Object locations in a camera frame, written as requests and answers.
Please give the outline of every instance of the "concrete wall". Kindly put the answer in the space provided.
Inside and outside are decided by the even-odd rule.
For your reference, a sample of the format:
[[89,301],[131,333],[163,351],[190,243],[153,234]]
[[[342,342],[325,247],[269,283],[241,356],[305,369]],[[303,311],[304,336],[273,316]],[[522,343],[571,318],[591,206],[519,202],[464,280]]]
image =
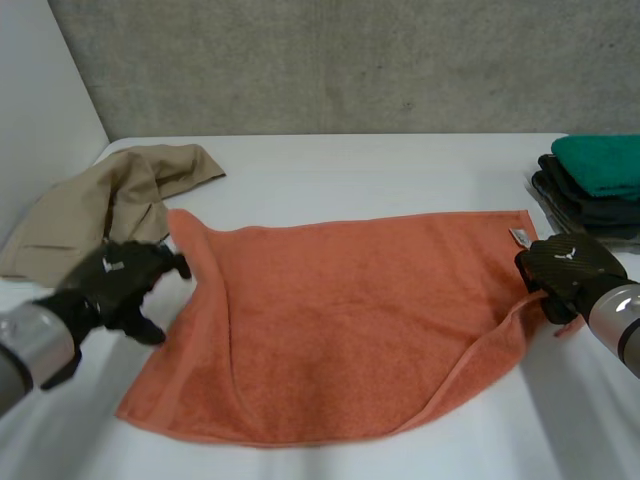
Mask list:
[[112,139],[638,130],[638,0],[50,3]]

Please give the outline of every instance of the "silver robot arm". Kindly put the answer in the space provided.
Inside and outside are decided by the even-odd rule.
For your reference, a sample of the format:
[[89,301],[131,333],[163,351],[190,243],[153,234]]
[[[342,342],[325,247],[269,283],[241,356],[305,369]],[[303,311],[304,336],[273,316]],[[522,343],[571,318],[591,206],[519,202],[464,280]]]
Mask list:
[[74,355],[71,332],[46,308],[25,303],[0,313],[0,417]]
[[640,285],[622,285],[608,291],[585,319],[598,340],[640,378]]
[[[106,266],[119,265],[119,268]],[[52,295],[0,313],[0,417],[34,387],[69,380],[80,346],[96,328],[119,330],[143,345],[165,334],[140,312],[144,296],[166,273],[191,278],[186,259],[164,245],[107,242],[90,253]]]

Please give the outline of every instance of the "table surface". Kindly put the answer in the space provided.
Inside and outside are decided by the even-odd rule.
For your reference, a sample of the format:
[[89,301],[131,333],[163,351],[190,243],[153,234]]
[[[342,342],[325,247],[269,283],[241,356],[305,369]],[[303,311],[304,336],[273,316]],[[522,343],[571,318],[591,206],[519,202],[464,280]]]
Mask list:
[[[209,226],[289,226],[421,212],[528,209],[536,159],[560,134],[329,135],[126,139],[202,145],[223,179],[169,199]],[[618,258],[640,278],[640,259]],[[42,294],[2,282],[0,308]],[[144,311],[168,326],[194,285],[163,279]],[[190,444],[113,413],[149,350],[93,334],[76,378],[33,393],[0,422],[0,478],[28,479],[631,479],[640,471],[640,382],[583,329],[547,328],[525,360],[472,401],[416,430],[377,441],[276,450]]]

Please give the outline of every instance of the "towel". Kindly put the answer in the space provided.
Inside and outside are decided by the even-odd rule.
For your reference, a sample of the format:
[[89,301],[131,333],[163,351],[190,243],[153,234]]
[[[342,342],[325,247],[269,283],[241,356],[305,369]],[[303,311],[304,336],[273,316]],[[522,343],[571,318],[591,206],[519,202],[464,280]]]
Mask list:
[[584,215],[577,211],[574,202],[564,196],[558,185],[545,171],[536,172],[531,184],[541,196],[541,206],[548,216],[568,233],[588,233],[610,247],[638,245],[638,224],[585,224]]
[[551,151],[589,195],[640,198],[640,135],[573,135]]
[[0,253],[0,276],[55,287],[105,238],[158,242],[169,232],[162,199],[222,175],[198,145],[112,153],[36,202]]
[[169,226],[197,279],[117,415],[263,447],[370,439],[489,387],[543,322],[514,264],[525,211],[219,232]]
[[570,213],[589,226],[640,225],[640,202],[620,197],[592,197],[564,169],[554,155],[542,155],[538,165],[547,181],[553,183],[566,200]]

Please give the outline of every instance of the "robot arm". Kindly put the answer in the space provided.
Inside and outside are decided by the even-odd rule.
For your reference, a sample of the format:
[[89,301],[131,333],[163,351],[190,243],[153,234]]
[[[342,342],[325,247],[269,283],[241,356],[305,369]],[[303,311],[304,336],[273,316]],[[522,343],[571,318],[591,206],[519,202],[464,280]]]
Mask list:
[[551,323],[565,325],[582,315],[587,325],[640,378],[640,284],[629,280],[618,260],[593,237],[560,234],[536,241],[516,256],[530,292]]
[[53,295],[0,314],[0,417],[34,387],[48,390],[71,378],[82,359],[80,345],[93,329],[121,330],[145,345],[164,342],[164,332],[140,307],[173,269],[191,278],[184,256],[166,246],[107,243]]
[[46,308],[26,303],[0,314],[0,417],[74,355],[71,333]]

